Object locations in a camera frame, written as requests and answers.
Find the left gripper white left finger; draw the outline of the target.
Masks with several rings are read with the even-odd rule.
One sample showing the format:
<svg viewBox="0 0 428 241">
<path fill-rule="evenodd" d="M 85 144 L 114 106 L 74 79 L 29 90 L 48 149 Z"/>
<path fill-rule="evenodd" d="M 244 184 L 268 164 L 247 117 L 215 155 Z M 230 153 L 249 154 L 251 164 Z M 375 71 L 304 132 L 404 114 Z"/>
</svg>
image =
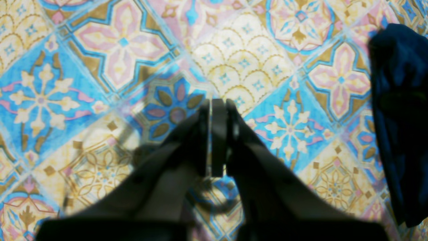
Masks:
<svg viewBox="0 0 428 241">
<path fill-rule="evenodd" d="M 92 206 L 45 221 L 37 241 L 191 241 L 180 220 L 188 189 L 207 172 L 210 102 L 181 122 L 124 180 Z"/>
</svg>

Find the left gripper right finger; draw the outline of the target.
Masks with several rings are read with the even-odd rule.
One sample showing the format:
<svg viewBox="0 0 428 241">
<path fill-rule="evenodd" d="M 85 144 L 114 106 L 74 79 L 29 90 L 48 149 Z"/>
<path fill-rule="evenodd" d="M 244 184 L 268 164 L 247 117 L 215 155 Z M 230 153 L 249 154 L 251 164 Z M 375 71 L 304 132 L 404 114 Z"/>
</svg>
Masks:
<svg viewBox="0 0 428 241">
<path fill-rule="evenodd" d="M 230 99 L 212 100 L 212 177 L 237 186 L 245 223 L 237 241 L 387 241 L 381 224 L 327 204 L 275 157 Z"/>
</svg>

